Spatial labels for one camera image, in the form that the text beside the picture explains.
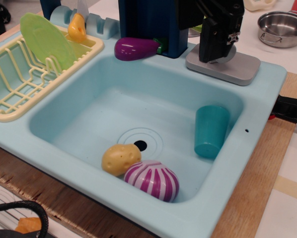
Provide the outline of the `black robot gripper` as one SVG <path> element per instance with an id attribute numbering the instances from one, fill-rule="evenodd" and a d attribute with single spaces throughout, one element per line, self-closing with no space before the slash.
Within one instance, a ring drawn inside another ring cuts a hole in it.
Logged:
<path id="1" fill-rule="evenodd" d="M 202 26 L 199 60 L 208 63 L 227 57 L 238 41 L 244 4 L 242 0 L 179 0 L 180 30 Z"/>

